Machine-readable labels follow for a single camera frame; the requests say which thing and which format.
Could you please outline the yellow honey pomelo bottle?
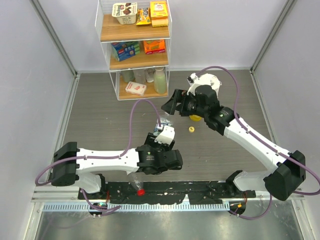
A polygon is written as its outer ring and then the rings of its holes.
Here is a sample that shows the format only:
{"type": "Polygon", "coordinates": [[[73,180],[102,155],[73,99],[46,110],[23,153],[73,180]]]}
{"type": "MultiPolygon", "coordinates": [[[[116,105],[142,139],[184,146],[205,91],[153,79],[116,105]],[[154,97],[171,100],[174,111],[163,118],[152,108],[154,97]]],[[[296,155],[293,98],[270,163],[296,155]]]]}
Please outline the yellow honey pomelo bottle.
{"type": "Polygon", "coordinates": [[[190,115],[189,118],[194,122],[199,122],[202,118],[197,115],[190,115]]]}

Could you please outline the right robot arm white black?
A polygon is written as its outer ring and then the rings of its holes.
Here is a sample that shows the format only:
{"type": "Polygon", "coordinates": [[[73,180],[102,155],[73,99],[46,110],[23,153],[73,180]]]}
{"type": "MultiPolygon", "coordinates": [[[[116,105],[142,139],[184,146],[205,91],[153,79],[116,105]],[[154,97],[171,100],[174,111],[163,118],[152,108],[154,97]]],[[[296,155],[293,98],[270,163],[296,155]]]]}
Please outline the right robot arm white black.
{"type": "Polygon", "coordinates": [[[199,84],[189,90],[175,89],[161,109],[169,115],[179,112],[182,117],[203,118],[210,129],[238,143],[265,166],[266,171],[234,172],[225,186],[230,197],[244,191],[267,191],[280,201],[287,200],[306,179],[304,154],[289,152],[249,127],[231,108],[220,104],[218,92],[217,86],[199,84]]]}

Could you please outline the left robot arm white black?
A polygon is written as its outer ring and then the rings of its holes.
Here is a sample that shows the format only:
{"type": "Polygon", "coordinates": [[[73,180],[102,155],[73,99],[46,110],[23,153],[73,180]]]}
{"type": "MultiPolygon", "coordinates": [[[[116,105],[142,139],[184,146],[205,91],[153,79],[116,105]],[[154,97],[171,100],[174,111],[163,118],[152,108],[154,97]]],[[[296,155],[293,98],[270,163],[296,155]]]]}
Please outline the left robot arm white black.
{"type": "Polygon", "coordinates": [[[143,145],[129,149],[124,156],[116,159],[111,157],[117,156],[118,151],[93,151],[79,148],[76,142],[68,142],[54,153],[54,162],[65,162],[53,167],[51,185],[79,187],[95,199],[102,199],[107,193],[101,174],[104,171],[159,175],[168,170],[180,170],[183,159],[180,151],[173,149],[174,136],[172,133],[170,143],[163,143],[150,132],[143,145]]]}

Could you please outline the clear bottle blue white label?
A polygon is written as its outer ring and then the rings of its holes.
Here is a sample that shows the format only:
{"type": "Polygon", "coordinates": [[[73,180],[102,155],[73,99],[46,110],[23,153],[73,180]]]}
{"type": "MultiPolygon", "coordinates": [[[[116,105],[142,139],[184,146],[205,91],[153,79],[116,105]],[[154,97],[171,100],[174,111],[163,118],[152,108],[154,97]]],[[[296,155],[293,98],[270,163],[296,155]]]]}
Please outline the clear bottle blue white label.
{"type": "Polygon", "coordinates": [[[158,136],[163,130],[165,126],[172,127],[173,122],[167,116],[161,116],[160,121],[157,121],[153,134],[158,136]]]}

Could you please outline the gold bottle cap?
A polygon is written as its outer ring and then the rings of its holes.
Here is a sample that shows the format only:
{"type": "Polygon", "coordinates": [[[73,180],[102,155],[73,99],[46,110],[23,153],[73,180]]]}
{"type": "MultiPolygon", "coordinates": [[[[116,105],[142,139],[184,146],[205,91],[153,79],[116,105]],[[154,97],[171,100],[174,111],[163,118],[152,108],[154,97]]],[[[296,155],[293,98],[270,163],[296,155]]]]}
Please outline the gold bottle cap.
{"type": "Polygon", "coordinates": [[[189,130],[190,133],[193,133],[193,132],[195,131],[195,128],[192,127],[192,126],[190,126],[190,127],[188,128],[188,130],[189,130]]]}

